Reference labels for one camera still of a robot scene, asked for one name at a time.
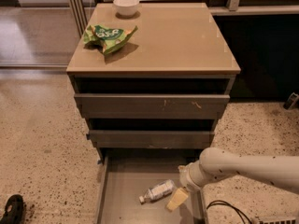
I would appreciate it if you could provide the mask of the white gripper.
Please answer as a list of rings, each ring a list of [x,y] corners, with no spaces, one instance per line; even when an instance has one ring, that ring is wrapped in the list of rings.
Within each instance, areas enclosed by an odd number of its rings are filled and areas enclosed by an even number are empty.
[[[180,165],[178,171],[179,182],[183,188],[176,189],[166,205],[166,209],[170,212],[188,199],[189,192],[197,192],[206,184],[206,173],[200,166],[200,161]]]

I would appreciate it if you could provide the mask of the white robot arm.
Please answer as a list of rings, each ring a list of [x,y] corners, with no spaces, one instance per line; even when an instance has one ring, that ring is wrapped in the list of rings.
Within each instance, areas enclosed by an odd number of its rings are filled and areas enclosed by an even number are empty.
[[[180,165],[180,187],[172,194],[166,209],[170,212],[181,206],[193,192],[203,186],[234,175],[299,193],[298,156],[246,156],[217,147],[204,149],[197,161]]]

